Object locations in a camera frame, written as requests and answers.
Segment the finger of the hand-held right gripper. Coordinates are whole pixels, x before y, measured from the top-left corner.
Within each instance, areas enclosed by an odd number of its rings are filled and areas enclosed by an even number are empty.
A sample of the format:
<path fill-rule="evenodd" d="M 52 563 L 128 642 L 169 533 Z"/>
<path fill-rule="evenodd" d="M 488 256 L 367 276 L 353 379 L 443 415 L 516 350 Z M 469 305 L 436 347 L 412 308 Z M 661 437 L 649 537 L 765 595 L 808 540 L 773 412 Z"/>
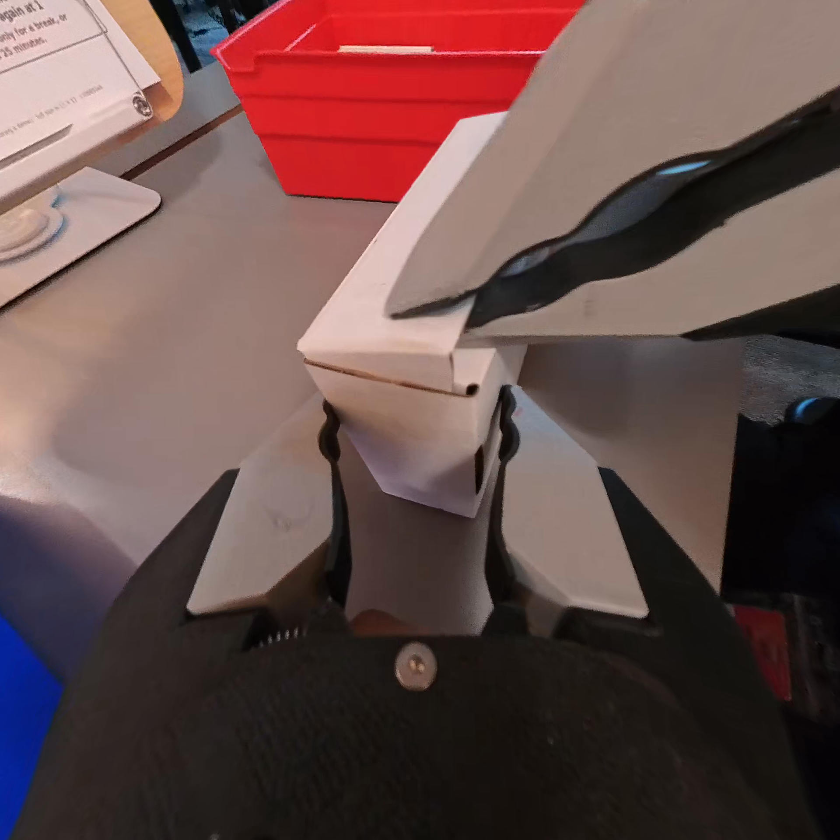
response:
<path fill-rule="evenodd" d="M 838 330 L 838 109 L 649 170 L 480 287 L 477 342 Z"/>
<path fill-rule="evenodd" d="M 586 2 L 418 239 L 385 305 L 418 317 L 567 235 L 635 177 L 838 87 L 838 2 Z"/>

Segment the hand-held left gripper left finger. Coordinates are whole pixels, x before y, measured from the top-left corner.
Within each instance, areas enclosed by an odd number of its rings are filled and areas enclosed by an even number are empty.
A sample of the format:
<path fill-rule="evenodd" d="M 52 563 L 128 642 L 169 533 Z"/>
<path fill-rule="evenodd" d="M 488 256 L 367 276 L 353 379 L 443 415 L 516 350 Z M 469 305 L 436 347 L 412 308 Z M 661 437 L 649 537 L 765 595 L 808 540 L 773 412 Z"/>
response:
<path fill-rule="evenodd" d="M 344 610 L 351 543 L 339 430 L 331 405 L 314 396 L 243 461 L 189 613 Z"/>

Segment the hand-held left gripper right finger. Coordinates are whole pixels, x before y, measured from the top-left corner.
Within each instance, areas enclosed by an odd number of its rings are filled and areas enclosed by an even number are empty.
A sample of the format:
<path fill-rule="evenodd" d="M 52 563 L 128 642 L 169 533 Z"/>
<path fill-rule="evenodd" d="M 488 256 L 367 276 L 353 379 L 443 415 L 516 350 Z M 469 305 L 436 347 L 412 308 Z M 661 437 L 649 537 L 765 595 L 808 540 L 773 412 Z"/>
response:
<path fill-rule="evenodd" d="M 500 391 L 488 520 L 491 621 L 643 621 L 648 604 L 595 459 L 517 387 Z"/>

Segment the white cardboard box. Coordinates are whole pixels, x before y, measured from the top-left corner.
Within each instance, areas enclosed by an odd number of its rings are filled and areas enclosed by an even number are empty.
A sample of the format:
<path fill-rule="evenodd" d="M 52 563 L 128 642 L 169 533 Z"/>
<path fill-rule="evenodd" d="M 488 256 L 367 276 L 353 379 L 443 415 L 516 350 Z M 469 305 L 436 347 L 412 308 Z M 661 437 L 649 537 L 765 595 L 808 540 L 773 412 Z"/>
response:
<path fill-rule="evenodd" d="M 384 493 L 473 518 L 500 441 L 501 387 L 527 349 L 462 349 L 466 301 L 393 320 L 385 302 L 447 194 L 504 117 L 456 123 L 298 342 L 311 378 Z"/>

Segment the red plastic bin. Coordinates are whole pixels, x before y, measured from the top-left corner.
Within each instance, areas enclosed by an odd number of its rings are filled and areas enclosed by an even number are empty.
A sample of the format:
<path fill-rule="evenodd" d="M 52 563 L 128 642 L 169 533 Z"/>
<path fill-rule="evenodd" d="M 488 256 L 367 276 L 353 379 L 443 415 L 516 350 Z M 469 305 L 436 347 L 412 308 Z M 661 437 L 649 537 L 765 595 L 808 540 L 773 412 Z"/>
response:
<path fill-rule="evenodd" d="M 213 48 L 285 194 L 399 202 L 507 111 L 575 1 L 276 2 Z"/>

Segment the blue plastic bin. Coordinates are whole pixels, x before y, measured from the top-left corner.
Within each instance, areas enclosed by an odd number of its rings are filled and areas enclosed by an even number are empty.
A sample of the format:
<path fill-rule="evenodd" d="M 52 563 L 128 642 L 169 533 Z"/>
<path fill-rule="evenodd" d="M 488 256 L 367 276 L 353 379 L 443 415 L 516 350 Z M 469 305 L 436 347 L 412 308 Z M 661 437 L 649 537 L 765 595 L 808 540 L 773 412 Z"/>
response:
<path fill-rule="evenodd" d="M 1 838 L 25 802 L 61 684 L 12 626 L 1 619 Z"/>

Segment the white sign stand base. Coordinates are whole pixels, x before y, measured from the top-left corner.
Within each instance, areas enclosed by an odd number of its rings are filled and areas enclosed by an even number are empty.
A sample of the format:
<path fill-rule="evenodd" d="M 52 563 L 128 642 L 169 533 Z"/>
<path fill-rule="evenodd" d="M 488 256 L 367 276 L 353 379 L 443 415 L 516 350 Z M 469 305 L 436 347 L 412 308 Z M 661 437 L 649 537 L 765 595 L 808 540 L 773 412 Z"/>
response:
<path fill-rule="evenodd" d="M 2 213 L 2 308 L 160 207 L 159 193 L 87 167 Z"/>

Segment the printed instruction sheet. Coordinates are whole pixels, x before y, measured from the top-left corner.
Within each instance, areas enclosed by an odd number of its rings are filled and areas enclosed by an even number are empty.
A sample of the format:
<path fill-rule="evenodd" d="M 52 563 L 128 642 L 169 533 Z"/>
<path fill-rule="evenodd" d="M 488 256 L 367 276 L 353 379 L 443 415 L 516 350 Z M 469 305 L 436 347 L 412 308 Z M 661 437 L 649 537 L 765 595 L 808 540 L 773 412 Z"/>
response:
<path fill-rule="evenodd" d="M 2 160 L 159 81 L 103 2 L 1 2 Z"/>

